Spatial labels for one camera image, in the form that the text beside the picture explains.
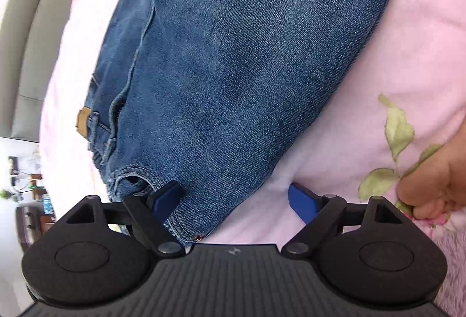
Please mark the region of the person's bare hand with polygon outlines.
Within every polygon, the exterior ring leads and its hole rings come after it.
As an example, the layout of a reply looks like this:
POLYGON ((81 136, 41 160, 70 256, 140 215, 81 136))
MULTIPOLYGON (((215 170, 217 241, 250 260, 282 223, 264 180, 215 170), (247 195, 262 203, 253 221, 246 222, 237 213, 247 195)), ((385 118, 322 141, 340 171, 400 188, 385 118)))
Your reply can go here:
POLYGON ((435 219, 465 206, 465 137, 453 137, 398 183, 399 200, 418 220, 435 219))

